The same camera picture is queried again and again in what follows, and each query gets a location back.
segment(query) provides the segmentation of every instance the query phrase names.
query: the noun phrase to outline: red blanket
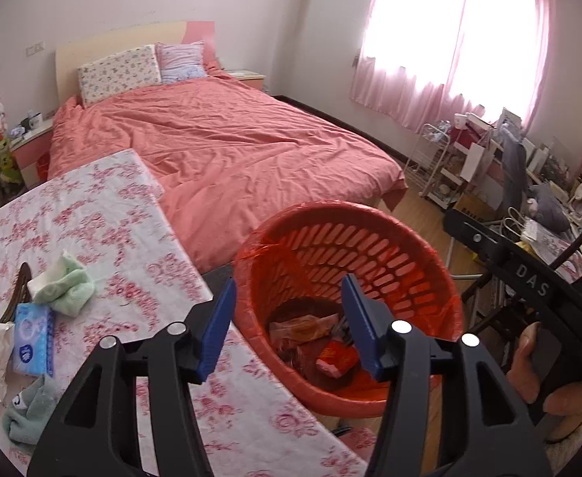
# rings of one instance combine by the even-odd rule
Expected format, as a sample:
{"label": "red blanket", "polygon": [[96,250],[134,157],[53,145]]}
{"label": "red blanket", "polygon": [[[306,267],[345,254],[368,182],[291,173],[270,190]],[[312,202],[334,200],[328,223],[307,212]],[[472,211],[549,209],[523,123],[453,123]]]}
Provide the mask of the red blanket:
{"label": "red blanket", "polygon": [[201,273],[230,262],[262,221],[301,202],[384,196],[399,165],[354,133],[216,76],[128,91],[55,117],[49,177],[133,148],[165,188],[163,211]]}

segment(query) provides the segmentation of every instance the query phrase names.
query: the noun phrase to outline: tissue pack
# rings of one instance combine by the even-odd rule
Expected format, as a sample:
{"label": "tissue pack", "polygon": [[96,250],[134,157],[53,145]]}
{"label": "tissue pack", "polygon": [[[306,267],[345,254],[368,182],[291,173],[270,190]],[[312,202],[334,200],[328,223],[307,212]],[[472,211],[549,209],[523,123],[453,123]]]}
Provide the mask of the tissue pack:
{"label": "tissue pack", "polygon": [[13,370],[52,376],[54,317],[49,306],[20,303],[15,311]]}

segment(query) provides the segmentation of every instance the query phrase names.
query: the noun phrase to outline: white wall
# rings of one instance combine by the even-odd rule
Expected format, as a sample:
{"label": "white wall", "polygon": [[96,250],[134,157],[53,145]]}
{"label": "white wall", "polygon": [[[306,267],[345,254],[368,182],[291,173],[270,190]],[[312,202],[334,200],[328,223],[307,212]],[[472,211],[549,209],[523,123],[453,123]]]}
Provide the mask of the white wall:
{"label": "white wall", "polygon": [[[57,102],[57,45],[116,28],[159,21],[215,21],[217,53],[228,68],[273,74],[280,27],[298,0],[0,0],[0,90],[9,126]],[[39,41],[45,50],[26,57]],[[275,91],[276,81],[267,85]]]}
{"label": "white wall", "polygon": [[[408,154],[414,134],[348,97],[352,59],[362,45],[370,0],[309,0],[295,50],[285,61],[284,94],[362,129]],[[573,167],[582,158],[582,0],[557,0],[543,98],[530,138],[556,137]]]}

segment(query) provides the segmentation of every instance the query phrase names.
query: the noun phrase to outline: floral tablecloth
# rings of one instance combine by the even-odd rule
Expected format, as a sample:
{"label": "floral tablecloth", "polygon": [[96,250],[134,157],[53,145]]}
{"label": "floral tablecloth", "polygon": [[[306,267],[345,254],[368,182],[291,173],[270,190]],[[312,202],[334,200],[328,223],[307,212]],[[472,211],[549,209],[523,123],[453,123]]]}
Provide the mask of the floral tablecloth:
{"label": "floral tablecloth", "polygon": [[[159,207],[161,192],[127,150],[48,181],[0,209],[0,315],[22,262],[35,276],[67,249],[96,281],[96,294],[78,318],[56,317],[53,364],[61,389],[101,337],[115,334],[127,342],[152,336],[211,298]],[[5,401],[31,381],[9,369]],[[143,467],[156,474],[147,381],[139,379],[136,390]],[[349,477],[365,470],[276,380],[233,325],[216,371],[204,385],[191,386],[191,396],[218,477]],[[2,430],[4,409],[0,404],[0,447],[26,473],[29,455]]]}

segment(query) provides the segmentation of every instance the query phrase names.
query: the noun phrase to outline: green towel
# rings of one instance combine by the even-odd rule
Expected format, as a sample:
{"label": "green towel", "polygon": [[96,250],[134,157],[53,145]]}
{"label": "green towel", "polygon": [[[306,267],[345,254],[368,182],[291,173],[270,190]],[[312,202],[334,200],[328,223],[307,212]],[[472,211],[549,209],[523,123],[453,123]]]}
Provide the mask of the green towel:
{"label": "green towel", "polygon": [[79,260],[66,250],[53,267],[28,282],[33,302],[48,304],[60,314],[77,317],[95,293],[95,282]]}
{"label": "green towel", "polygon": [[54,382],[47,375],[40,376],[7,407],[2,418],[4,432],[17,447],[32,453],[56,406]]}

